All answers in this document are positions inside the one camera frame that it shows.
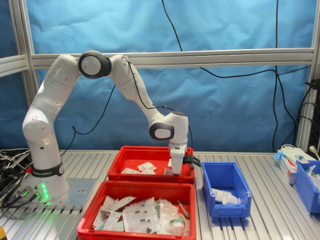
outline metal table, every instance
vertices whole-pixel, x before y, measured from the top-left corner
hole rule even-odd
[[[9,240],[75,240],[77,225],[118,151],[70,150],[63,157],[69,178],[97,178],[83,211],[40,208],[12,209],[0,217]],[[247,218],[211,220],[202,193],[202,170],[195,168],[197,239],[320,240],[320,214],[310,214],[270,153],[196,152],[202,162],[236,162],[252,192]]]

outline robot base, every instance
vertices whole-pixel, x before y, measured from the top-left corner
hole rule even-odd
[[[33,201],[22,208],[52,208],[82,210],[96,185],[96,178],[65,178],[69,188],[65,194],[46,202]]]

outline cardboard box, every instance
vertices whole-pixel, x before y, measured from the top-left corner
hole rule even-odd
[[[290,161],[284,155],[281,156],[280,160],[276,160],[276,162],[279,164],[282,173],[288,179],[288,183],[291,185],[295,184],[297,175],[297,166],[295,163]]]

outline blue backdrop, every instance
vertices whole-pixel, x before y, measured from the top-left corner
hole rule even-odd
[[[28,1],[34,49],[37,54],[179,51],[161,0]],[[175,25],[183,50],[274,48],[276,1],[168,1],[166,9]],[[315,0],[279,1],[279,48],[311,47]],[[304,66],[279,66],[284,73]],[[215,67],[221,76],[248,74],[274,66]],[[272,101],[275,74],[219,79],[199,68],[139,69],[155,105],[167,105],[188,115],[196,151],[271,152],[275,129]],[[38,71],[43,81],[47,71]],[[287,108],[293,116],[304,94],[307,70],[280,76]],[[73,136],[89,131],[101,116],[113,83],[108,77],[81,77],[59,113],[55,129],[59,146],[66,148]],[[11,91],[1,90],[3,96]],[[4,107],[7,119],[14,111]],[[279,147],[293,123],[283,108],[278,85],[276,112]],[[0,124],[3,147],[26,143],[21,125]],[[85,136],[77,135],[72,149],[119,149],[124,145],[167,145],[148,134],[147,120],[134,102],[116,89],[104,118]]]

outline metal plate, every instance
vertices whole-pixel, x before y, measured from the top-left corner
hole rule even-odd
[[[55,206],[56,209],[82,210],[97,179],[67,177],[66,181],[69,184],[69,190],[61,197],[47,202],[46,205]]]
[[[8,239],[76,240],[77,226],[117,151],[68,151],[69,178],[96,178],[84,210],[18,208],[0,217]],[[202,192],[202,170],[195,168],[197,240],[320,240],[320,214],[310,214],[270,153],[196,152],[202,162],[236,162],[252,192],[250,217],[210,219]]]

